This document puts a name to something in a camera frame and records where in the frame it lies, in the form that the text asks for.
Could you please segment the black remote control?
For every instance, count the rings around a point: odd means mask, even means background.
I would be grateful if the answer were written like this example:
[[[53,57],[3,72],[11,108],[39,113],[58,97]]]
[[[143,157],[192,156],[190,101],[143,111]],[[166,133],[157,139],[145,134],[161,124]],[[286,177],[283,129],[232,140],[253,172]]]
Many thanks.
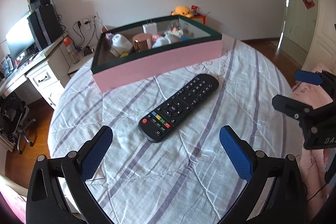
[[[162,142],[218,87],[219,81],[211,75],[195,76],[165,102],[140,119],[138,123],[140,132],[152,143]]]

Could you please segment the white power adapter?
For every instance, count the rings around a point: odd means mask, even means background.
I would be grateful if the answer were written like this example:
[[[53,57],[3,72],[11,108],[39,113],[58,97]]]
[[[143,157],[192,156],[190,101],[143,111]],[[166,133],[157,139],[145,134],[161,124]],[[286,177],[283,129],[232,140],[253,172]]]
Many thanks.
[[[142,25],[143,28],[143,33],[145,34],[157,34],[158,33],[158,28],[157,24],[155,22],[147,22],[146,24]]]

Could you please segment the rose gold round jar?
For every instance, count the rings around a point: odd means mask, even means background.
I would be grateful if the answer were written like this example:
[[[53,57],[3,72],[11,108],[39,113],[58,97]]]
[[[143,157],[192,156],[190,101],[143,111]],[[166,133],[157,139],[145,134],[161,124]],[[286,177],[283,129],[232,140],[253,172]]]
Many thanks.
[[[140,33],[132,37],[134,48],[137,52],[152,49],[152,34]]]

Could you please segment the yellow highlighter marker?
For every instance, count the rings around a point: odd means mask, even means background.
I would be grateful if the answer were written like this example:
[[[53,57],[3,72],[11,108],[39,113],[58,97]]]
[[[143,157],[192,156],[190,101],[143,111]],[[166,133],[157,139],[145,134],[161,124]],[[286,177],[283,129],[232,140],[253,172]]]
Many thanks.
[[[120,55],[120,58],[127,57],[128,55],[129,55],[129,53],[123,53],[123,54]]]

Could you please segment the glass door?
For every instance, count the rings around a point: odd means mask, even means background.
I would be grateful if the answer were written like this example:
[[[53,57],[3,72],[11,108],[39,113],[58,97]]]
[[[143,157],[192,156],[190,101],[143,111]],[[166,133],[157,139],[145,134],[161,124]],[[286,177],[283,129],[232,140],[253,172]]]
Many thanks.
[[[285,14],[277,48],[300,65],[304,64],[313,40],[318,0],[285,0]]]

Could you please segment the black office chair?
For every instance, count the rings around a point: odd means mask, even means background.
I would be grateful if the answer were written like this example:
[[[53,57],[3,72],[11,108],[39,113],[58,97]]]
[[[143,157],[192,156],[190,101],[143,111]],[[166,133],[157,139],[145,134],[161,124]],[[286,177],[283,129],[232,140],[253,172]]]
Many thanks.
[[[31,147],[34,145],[26,133],[26,129],[35,119],[26,117],[28,113],[26,102],[12,92],[6,98],[1,97],[1,137],[9,143],[16,145],[17,151],[21,155],[22,140],[24,139]]]

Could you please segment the white striped tablecloth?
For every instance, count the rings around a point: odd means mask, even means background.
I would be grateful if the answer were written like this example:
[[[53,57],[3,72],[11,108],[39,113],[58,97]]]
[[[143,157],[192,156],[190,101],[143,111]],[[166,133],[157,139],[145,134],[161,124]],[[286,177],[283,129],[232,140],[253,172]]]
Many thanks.
[[[200,73],[217,91],[167,139],[152,143],[139,120]],[[219,141],[229,125],[271,157],[301,153],[297,122],[272,107],[291,96],[279,69],[262,53],[226,37],[222,55],[102,93],[91,62],[70,79],[53,113],[50,155],[78,150],[106,125],[113,142],[88,188],[114,223],[216,223],[244,187]]]

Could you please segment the red cartoon storage box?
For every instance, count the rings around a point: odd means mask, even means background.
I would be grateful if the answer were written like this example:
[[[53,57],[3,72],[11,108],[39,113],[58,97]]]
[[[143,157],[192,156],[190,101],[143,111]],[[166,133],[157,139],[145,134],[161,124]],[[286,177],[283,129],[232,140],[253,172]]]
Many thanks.
[[[206,20],[207,20],[207,16],[203,15],[203,14],[197,14],[197,15],[193,15],[191,17],[192,20],[195,20],[203,25],[206,25]]]

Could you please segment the white desk with drawers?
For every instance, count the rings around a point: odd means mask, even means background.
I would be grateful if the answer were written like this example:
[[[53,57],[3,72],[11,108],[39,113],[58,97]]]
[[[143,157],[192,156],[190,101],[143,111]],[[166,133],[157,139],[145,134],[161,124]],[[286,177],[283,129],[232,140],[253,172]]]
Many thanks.
[[[50,46],[40,51],[29,64],[15,69],[1,82],[1,95],[7,97],[26,81],[30,81],[45,101],[55,109],[70,80],[70,60],[63,43],[67,36],[68,32],[65,32]]]

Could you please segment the white block unicorn toy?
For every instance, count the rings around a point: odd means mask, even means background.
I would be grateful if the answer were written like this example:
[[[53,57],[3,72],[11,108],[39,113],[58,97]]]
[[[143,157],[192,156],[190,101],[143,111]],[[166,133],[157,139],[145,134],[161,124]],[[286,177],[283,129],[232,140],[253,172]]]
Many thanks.
[[[183,30],[177,27],[173,27],[171,30],[167,30],[167,34],[181,38],[183,36]]]

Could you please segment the yellow plush octopus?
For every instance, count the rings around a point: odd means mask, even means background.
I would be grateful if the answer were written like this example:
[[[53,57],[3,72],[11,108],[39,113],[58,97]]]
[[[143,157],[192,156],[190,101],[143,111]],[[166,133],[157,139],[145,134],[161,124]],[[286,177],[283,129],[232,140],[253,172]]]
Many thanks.
[[[181,15],[187,18],[193,17],[193,13],[191,12],[190,8],[188,8],[187,6],[183,6],[183,5],[177,6],[174,9],[174,11],[171,12],[171,16],[175,16],[175,15]]]

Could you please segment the orange-lid water bottle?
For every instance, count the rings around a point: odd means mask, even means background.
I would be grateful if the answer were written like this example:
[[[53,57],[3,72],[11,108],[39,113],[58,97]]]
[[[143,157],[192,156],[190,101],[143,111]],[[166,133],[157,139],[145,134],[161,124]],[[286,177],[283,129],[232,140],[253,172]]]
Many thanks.
[[[73,63],[76,64],[80,61],[80,57],[75,48],[75,44],[69,36],[63,39],[63,44],[68,52],[68,55],[72,58]]]

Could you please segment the pink and green tray box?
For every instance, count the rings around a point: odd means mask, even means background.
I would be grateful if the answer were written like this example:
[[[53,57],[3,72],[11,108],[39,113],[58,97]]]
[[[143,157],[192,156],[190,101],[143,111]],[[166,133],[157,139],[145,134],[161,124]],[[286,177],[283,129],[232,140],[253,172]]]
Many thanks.
[[[133,36],[141,33],[142,25],[147,22],[155,22],[158,32],[163,34],[169,23],[178,19],[188,23],[189,32],[183,37],[190,40],[142,52],[134,51],[127,57],[115,57],[105,37],[106,33],[122,34],[131,41]],[[101,34],[92,61],[92,76],[100,92],[106,92],[151,76],[217,59],[222,55],[222,45],[222,34],[181,15],[143,20]]]

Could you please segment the small pink block toy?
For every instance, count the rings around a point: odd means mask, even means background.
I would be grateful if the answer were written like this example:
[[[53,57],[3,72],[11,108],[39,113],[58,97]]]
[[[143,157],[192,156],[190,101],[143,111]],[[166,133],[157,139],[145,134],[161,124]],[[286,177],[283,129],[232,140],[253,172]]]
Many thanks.
[[[156,42],[159,38],[161,38],[161,35],[159,35],[159,34],[155,34],[155,35],[151,36],[151,39],[152,39],[153,42]]]

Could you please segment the black computer monitor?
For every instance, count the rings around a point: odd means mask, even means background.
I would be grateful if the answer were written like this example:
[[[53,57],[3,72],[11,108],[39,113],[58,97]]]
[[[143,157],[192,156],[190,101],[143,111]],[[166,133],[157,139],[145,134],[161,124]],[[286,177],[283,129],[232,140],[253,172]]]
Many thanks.
[[[25,13],[6,34],[6,41],[12,62],[35,42],[29,26],[28,18],[30,15],[30,12]]]

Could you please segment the white ghost figurine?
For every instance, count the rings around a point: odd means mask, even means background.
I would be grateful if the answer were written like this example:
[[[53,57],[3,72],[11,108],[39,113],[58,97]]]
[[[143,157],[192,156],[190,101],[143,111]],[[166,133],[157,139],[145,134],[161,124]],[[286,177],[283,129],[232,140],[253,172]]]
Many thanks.
[[[120,57],[124,53],[129,53],[133,44],[122,34],[112,36],[110,51],[115,57]]]

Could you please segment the small pink milk carton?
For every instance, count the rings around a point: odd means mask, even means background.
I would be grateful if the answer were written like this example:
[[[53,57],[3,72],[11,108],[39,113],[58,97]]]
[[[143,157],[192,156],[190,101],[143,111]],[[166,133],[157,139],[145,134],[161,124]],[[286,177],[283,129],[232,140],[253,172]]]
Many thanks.
[[[114,37],[114,34],[112,34],[112,33],[106,33],[106,34],[105,34],[105,37],[106,37],[107,40],[112,41],[112,39],[113,39],[113,37]]]

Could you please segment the black computer tower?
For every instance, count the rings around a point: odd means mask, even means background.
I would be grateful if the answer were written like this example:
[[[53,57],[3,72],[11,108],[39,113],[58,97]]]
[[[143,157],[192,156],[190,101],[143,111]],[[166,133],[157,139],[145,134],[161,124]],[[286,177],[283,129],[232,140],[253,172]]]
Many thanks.
[[[40,51],[55,42],[63,33],[52,5],[40,6],[30,11],[27,19],[34,42]]]

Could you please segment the white wall power outlet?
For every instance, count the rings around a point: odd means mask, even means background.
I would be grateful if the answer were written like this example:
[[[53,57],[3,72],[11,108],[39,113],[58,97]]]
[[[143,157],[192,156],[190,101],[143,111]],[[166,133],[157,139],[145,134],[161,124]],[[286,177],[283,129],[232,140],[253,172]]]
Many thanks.
[[[90,30],[93,24],[99,21],[101,18],[97,12],[93,13],[92,15],[85,16],[81,18],[79,21],[81,22],[81,26],[85,30]]]

